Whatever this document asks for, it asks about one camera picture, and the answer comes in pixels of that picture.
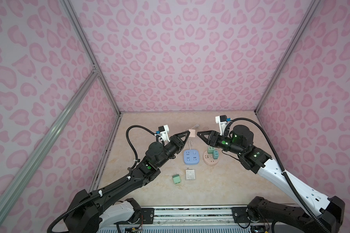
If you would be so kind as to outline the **light green plug adapter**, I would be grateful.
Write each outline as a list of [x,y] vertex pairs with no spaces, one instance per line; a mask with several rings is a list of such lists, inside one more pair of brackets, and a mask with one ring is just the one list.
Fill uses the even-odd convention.
[[173,176],[172,176],[172,179],[173,179],[174,184],[179,184],[179,183],[181,183],[181,177],[180,177],[179,174],[173,175]]

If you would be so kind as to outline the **pink plug adapter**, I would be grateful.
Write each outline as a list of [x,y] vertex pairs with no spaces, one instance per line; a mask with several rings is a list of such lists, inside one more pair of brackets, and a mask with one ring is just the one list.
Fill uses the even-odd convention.
[[190,135],[189,137],[194,138],[196,136],[196,131],[195,129],[189,129]]

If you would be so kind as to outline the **pink round power strip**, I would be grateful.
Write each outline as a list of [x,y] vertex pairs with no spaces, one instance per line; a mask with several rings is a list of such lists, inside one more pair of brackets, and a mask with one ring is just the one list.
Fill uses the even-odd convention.
[[215,166],[220,161],[220,157],[218,159],[214,160],[213,154],[207,153],[207,150],[204,151],[204,153],[202,155],[202,159],[203,159],[204,163],[207,164],[208,166]]

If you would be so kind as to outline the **blue square power strip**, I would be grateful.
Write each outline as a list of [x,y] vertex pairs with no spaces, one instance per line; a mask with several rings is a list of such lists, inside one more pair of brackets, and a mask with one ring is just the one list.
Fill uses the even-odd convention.
[[185,165],[197,165],[200,162],[199,152],[196,149],[188,149],[184,151],[183,161]]

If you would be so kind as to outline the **white square plug adapter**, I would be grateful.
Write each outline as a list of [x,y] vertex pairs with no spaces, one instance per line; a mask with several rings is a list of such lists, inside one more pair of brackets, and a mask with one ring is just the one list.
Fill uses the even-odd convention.
[[186,170],[186,180],[195,180],[195,170]]

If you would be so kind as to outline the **diagonal aluminium frame bar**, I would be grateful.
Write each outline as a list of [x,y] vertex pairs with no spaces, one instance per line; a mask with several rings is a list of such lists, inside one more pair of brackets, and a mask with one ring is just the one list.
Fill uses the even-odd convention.
[[78,91],[65,106],[64,110],[49,129],[48,133],[43,137],[36,149],[30,155],[29,159],[11,181],[8,188],[0,196],[0,227],[98,76],[99,71],[92,71],[90,73],[88,78],[83,82]]

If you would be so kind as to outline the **teal plug adapter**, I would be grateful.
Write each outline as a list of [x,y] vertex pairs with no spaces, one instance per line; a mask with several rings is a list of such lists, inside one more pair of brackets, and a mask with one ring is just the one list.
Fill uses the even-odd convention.
[[219,158],[219,152],[217,150],[213,151],[213,159],[216,160]]

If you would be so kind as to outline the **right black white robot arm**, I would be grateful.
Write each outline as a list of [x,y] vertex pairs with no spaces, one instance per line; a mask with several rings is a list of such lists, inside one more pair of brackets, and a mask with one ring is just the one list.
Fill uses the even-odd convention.
[[230,119],[226,115],[216,117],[219,131],[198,132],[197,136],[207,145],[233,153],[241,165],[270,181],[298,206],[270,202],[255,197],[246,208],[250,222],[272,221],[271,225],[284,223],[304,233],[337,233],[345,213],[345,202],[337,196],[328,197],[310,187],[288,172],[278,154],[268,152],[254,145],[254,133],[245,125],[234,125],[244,117]]

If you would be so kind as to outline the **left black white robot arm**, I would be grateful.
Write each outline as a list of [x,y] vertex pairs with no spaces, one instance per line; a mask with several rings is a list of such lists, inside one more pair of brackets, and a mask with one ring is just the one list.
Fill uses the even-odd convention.
[[153,142],[143,160],[129,168],[126,176],[99,190],[77,193],[68,210],[50,224],[47,232],[52,233],[54,226],[62,220],[68,233],[98,232],[101,215],[120,198],[153,181],[160,174],[160,168],[183,150],[189,135],[189,131],[184,131],[171,136],[167,144]]

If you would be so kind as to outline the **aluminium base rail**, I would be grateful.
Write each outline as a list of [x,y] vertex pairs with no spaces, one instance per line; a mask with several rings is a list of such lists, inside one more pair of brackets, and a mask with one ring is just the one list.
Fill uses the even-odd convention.
[[244,205],[144,206],[135,224],[112,224],[99,233],[300,233],[271,219],[250,222]]

